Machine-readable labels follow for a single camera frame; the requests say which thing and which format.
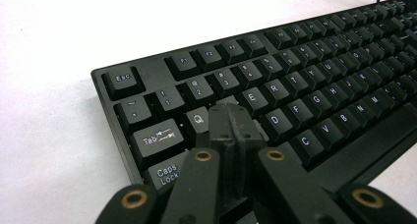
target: white background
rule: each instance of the white background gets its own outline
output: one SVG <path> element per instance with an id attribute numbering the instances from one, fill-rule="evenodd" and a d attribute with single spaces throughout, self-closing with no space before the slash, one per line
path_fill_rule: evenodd
<path id="1" fill-rule="evenodd" d="M 0 0 L 0 223 L 92 223 L 129 185 L 93 69 L 373 2 Z M 373 185 L 417 215 L 405 156 Z"/>

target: keyboard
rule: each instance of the keyboard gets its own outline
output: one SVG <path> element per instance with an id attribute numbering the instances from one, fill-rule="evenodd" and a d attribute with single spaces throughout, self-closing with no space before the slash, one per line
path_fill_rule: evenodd
<path id="1" fill-rule="evenodd" d="M 417 0 L 387 0 L 97 69 L 133 184 L 167 201 L 208 109 L 235 103 L 330 193 L 368 184 L 417 141 Z M 220 223 L 256 223 L 251 202 Z"/>

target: black keyboard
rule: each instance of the black keyboard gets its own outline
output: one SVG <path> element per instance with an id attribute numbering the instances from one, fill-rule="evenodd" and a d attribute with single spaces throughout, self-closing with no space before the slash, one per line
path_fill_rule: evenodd
<path id="1" fill-rule="evenodd" d="M 92 71 L 132 183 L 167 199 L 208 109 L 248 109 L 331 193 L 417 141 L 417 0 L 388 0 Z M 220 223 L 255 223 L 246 199 Z"/>

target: white table surface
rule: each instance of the white table surface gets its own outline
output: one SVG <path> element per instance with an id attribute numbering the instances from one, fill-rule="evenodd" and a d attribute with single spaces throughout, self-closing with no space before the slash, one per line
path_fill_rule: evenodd
<path id="1" fill-rule="evenodd" d="M 92 223 L 130 184 L 93 69 L 372 2 L 0 0 L 0 223 Z M 415 215 L 416 147 L 373 183 Z"/>

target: keyboard frame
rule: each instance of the keyboard frame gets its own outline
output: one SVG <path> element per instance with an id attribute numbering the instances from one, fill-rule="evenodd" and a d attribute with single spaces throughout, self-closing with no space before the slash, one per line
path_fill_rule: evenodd
<path id="1" fill-rule="evenodd" d="M 138 169 L 138 166 L 135 162 L 134 156 L 131 152 L 129 142 L 127 141 L 127 137 L 124 134 L 124 131 L 122 129 L 121 124 L 119 123 L 119 120 L 118 120 L 118 117 L 117 117 L 116 111 L 115 111 L 115 106 L 117 104 L 119 104 L 121 100 L 124 100 L 124 99 L 129 98 L 129 97 L 122 98 L 122 99 L 119 99 L 119 100 L 111 100 L 111 98 L 109 97 L 108 91 L 106 89 L 104 80 L 103 80 L 103 76 L 108 71 L 109 68 L 113 68 L 113 67 L 117 67 L 117 66 L 129 66 L 129 67 L 135 66 L 135 68 L 137 70 L 137 73 L 141 77 L 143 85 L 146 88 L 145 91 L 143 91 L 141 93 L 138 93 L 138 94 L 135 94 L 135 95 L 148 95 L 148 94 L 154 93 L 158 89 L 161 89 L 161 88 L 164 88 L 164 87 L 167 87 L 167 86 L 170 86 L 170 85 L 179 85 L 179 84 L 184 83 L 187 80 L 187 79 L 185 79 L 185 80 L 182 80 L 182 81 L 176 81 L 173 78 L 173 76 L 171 74 L 171 71 L 169 70 L 168 66 L 166 65 L 166 63 L 164 61 L 165 58 L 168 58 L 171 54 L 173 54 L 175 52 L 178 52 L 178 51 L 192 52 L 192 51 L 198 49 L 201 46 L 217 45 L 222 40 L 228 40 L 228 39 L 237 40 L 237 39 L 240 39 L 241 37 L 243 37 L 245 35 L 248 35 L 248 34 L 256 34 L 257 37 L 264 44 L 264 46 L 266 47 L 266 49 L 268 51 L 268 54 L 266 54 L 266 55 L 274 55 L 279 50 L 277 50 L 270 43 L 270 41 L 267 39 L 267 37 L 265 36 L 265 32 L 271 30 L 272 28 L 284 28 L 286 26 L 290 26 L 290 25 L 293 25 L 293 24 L 299 24 L 300 22 L 307 22 L 307 21 L 310 21 L 310 20 L 318 19 L 320 17 L 331 17 L 332 15 L 338 14 L 340 12 L 352 11 L 352 10 L 356 10 L 356 9 L 359 9 L 359 8 L 362 8 L 362 7 L 368 7 L 368 6 L 371 6 L 371 5 L 376 5 L 376 3 L 367 4 L 367 5 L 364 5 L 364 6 L 359 6 L 359 7 L 355 7 L 355 8 L 352 8 L 352 9 L 343 10 L 343 11 L 339 11 L 339 12 L 335 12 L 335 13 L 330 13 L 330 14 L 326 14 L 326 15 L 323 15 L 323 16 L 317 16 L 317 17 L 307 19 L 307 20 L 301 20 L 301 21 L 296 21 L 296 22 L 292 22 L 292 23 L 288 23 L 288 24 L 282 24 L 282 25 L 275 26 L 275 27 L 258 29 L 258 30 L 254 30 L 254 31 L 250 31 L 250 32 L 242 33 L 242 34 L 229 36 L 229 37 L 226 37 L 226 38 L 212 40 L 212 41 L 208 41 L 208 42 L 204 42 L 204 43 L 200 43 L 200 44 L 196 44 L 196 45 L 192 45 L 192 46 L 188 46 L 188 47 L 184 47 L 184 48 L 179 48 L 179 49 L 172 50 L 172 51 L 167 51 L 167 52 L 164 52 L 164 53 L 155 54 L 155 55 L 148 56 L 148 57 L 145 57 L 145 58 L 131 60 L 131 61 L 127 61 L 127 62 L 124 62 L 124 63 L 111 65 L 111 66 L 107 66 L 107 67 L 104 67 L 104 68 L 93 70 L 91 72 L 92 80 L 94 82 L 94 85 L 95 85 L 98 97 L 100 99 L 101 105 L 103 107 L 105 116 L 108 120 L 108 124 L 110 126 L 113 137 L 115 138 L 117 147 L 119 149 L 120 155 L 121 155 L 122 160 L 125 164 L 127 173 L 129 175 L 129 178 L 130 178 L 132 184 L 143 184 L 144 181 L 143 181 L 142 176 L 140 174 L 140 170 Z M 255 57 L 255 58 L 250 58 L 250 59 L 247 59 L 245 61 L 238 62 L 238 63 L 232 64 L 232 65 L 226 65 L 225 67 L 222 67 L 222 68 L 219 68 L 219 69 L 216 69 L 216 70 L 213 70 L 213 71 L 201 73 L 198 76 L 199 77 L 206 77 L 206 76 L 211 75 L 213 72 L 218 71 L 220 69 L 225 69 L 225 68 L 230 69 L 230 68 L 233 68 L 233 67 L 235 67 L 235 66 L 237 66 L 241 63 L 245 63 L 247 61 L 254 61 L 256 59 L 259 59 L 262 56 L 265 56 L 265 55 L 261 55 L 261 56 Z M 164 78 L 164 82 L 156 82 L 156 80 L 154 78 L 155 76 L 159 76 L 160 78 Z M 390 165 L 390 163 L 392 163 L 396 158 L 398 158 L 402 153 L 404 153 L 409 147 L 411 147 L 416 141 L 417 141 L 417 132 L 414 132 L 411 135 L 409 135 L 405 140 L 401 141 L 398 144 L 398 146 L 395 147 L 395 149 L 392 149 L 388 154 L 386 154 L 384 157 L 382 157 L 377 163 L 374 164 L 374 166 L 369 168 L 365 173 L 363 173 L 355 181 L 368 184 L 375 177 L 377 177 L 382 171 L 384 171 Z"/>

